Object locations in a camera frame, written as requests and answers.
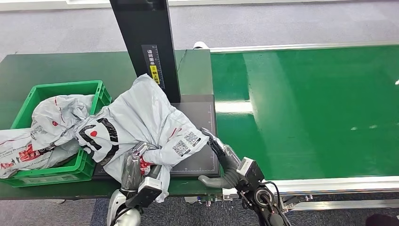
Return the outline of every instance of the black cable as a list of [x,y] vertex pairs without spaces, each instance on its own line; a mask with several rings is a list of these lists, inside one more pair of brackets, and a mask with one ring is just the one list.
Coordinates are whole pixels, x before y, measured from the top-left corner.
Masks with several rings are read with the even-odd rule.
[[288,219],[286,218],[286,215],[284,215],[283,213],[281,213],[279,208],[276,208],[277,212],[279,212],[281,218],[283,218],[284,223],[286,224],[286,226],[291,226],[290,222],[288,221]]
[[267,199],[267,198],[268,198],[267,195],[262,194],[262,195],[261,195],[261,198],[263,198],[262,200],[263,200],[264,202],[267,202],[267,204],[268,204],[269,207],[270,207],[270,211],[273,211],[273,205],[272,205],[272,203],[271,203],[271,200],[270,200],[270,202],[269,202],[269,200]]
[[271,226],[269,221],[265,218],[263,218],[262,213],[256,213],[258,215],[258,220],[259,220],[259,226]]
[[281,205],[280,192],[279,189],[277,188],[277,185],[272,181],[266,181],[264,183],[261,183],[261,185],[266,185],[266,184],[272,184],[276,188],[279,208],[283,208],[283,206]]
[[128,212],[129,210],[131,210],[131,207],[125,208],[124,210],[122,210],[119,214],[116,215],[116,217],[112,220],[111,222],[111,226],[114,226],[116,224],[116,220],[118,218],[120,218],[123,214],[125,214],[126,212]]
[[186,54],[187,54],[187,50],[184,51],[183,56],[182,56],[182,58],[180,59],[179,66],[177,66],[177,72],[179,72],[179,70],[180,70],[180,65],[182,64],[183,59],[185,58]]

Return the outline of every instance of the white plastic bag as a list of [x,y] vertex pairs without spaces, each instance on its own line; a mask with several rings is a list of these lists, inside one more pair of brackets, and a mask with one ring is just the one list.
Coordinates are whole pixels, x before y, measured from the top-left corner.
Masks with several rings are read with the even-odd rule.
[[76,127],[76,137],[93,159],[113,156],[104,170],[121,182],[124,154],[138,142],[145,141],[159,149],[146,151],[143,159],[161,164],[158,179],[162,194],[168,196],[170,170],[201,150],[208,141],[181,111],[173,107],[165,93],[147,74],[139,76],[133,86],[97,115],[91,115]]
[[34,151],[30,129],[0,130],[0,178],[18,170],[49,168],[77,153],[79,143],[71,140],[57,147]]
[[34,150],[59,146],[74,138],[73,127],[88,117],[94,95],[51,97],[32,113],[31,137]]

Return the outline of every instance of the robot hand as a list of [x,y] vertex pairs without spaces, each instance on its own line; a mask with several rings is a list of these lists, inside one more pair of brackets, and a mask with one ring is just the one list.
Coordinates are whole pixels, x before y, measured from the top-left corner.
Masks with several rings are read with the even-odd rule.
[[209,130],[205,128],[201,128],[200,130],[204,135],[209,137],[208,145],[217,155],[217,158],[223,167],[224,174],[221,178],[208,178],[207,176],[201,175],[198,177],[198,180],[207,187],[226,189],[234,188],[239,182],[237,167],[241,160],[237,157],[230,146],[223,144],[221,140],[215,137]]
[[[256,161],[247,157],[241,161],[230,146],[223,144],[209,130],[205,128],[200,130],[209,137],[208,145],[217,155],[224,174],[221,178],[208,178],[202,175],[198,180],[207,187],[236,188],[237,194],[242,199],[243,208],[255,211],[262,226],[291,226],[281,211],[277,186],[271,181],[262,182],[264,175]],[[273,184],[276,187],[277,202],[266,184]]]
[[110,199],[107,213],[107,226],[139,226],[142,208],[148,207],[161,194],[161,184],[157,180],[161,166],[151,166],[146,177],[140,172],[140,155],[156,149],[146,142],[140,142],[124,157],[121,188]]

